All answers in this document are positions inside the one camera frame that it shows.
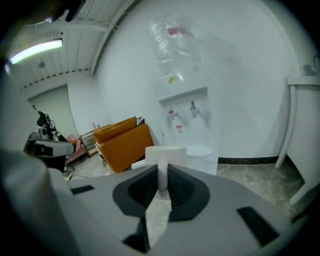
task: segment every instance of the marble floor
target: marble floor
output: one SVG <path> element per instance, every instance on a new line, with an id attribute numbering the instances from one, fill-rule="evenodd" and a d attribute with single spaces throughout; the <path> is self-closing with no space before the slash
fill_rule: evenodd
<path id="1" fill-rule="evenodd" d="M 74 171 L 72 180 L 94 178 L 113 174 L 113 171 L 109 166 L 103 166 L 98 154 L 94 154 L 91 157 L 83 157 L 77 160 L 74 164 Z"/>
<path id="2" fill-rule="evenodd" d="M 86 179 L 113 174 L 108 166 L 102 166 L 99 156 L 83 158 L 74 164 L 75 171 L 72 179 Z M 314 195 L 305 196 L 294 206 L 290 206 L 289 199 L 304 184 L 298 170 L 290 163 L 285 162 L 280 169 L 275 164 L 257 165 L 230 165 L 218 164 L 217 176 L 236 181 L 258 194 L 265 200 L 278 207 L 284 215 L 292 219 L 302 212 Z M 171 211 L 169 195 L 166 199 L 157 193 L 146 210 L 146 224 L 150 246 L 166 231 Z"/>

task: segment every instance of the black baseboard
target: black baseboard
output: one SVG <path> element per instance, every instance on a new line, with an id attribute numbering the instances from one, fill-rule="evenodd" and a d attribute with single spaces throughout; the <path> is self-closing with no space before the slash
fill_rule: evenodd
<path id="1" fill-rule="evenodd" d="M 277 160 L 278 160 L 278 156 L 253 157 L 253 158 L 219 157 L 218 164 L 224 164 L 224 165 L 265 165 L 265 164 L 274 164 L 274 163 L 276 163 Z"/>

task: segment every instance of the ceiling panel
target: ceiling panel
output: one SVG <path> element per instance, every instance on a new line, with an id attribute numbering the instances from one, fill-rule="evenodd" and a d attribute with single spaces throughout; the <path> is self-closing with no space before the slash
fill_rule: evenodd
<path id="1" fill-rule="evenodd" d="M 90 70 L 110 22 L 126 1 L 87 0 L 79 15 L 71 22 L 65 21 L 66 13 L 52 24 L 26 27 L 12 44 L 10 56 L 30 46 L 58 38 L 62 38 L 62 47 L 10 65 L 13 83 L 23 90 L 55 76 Z"/>

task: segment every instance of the fluorescent light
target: fluorescent light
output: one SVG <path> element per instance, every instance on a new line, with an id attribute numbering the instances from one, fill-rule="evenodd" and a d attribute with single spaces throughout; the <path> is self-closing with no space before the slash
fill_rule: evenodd
<path id="1" fill-rule="evenodd" d="M 28 49 L 25 49 L 25 50 L 17 53 L 16 55 L 12 56 L 10 58 L 10 62 L 12 64 L 16 64 L 19 61 L 21 61 L 25 58 L 28 58 L 29 56 L 32 56 L 32 55 L 35 55 L 35 54 L 38 54 L 38 53 L 41 53 L 41 52 L 44 52 L 47 50 L 51 50 L 54 48 L 59 48 L 61 46 L 62 46 L 62 38 L 43 42 L 43 43 L 37 44 L 35 46 L 32 46 Z"/>

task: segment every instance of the orange armchair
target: orange armchair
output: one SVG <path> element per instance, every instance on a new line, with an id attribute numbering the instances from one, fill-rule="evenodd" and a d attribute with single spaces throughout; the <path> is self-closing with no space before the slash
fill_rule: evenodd
<path id="1" fill-rule="evenodd" d="M 93 131 L 99 150 L 115 173 L 130 167 L 145 155 L 146 147 L 153 146 L 149 127 L 136 127 L 136 117 L 107 125 Z"/>

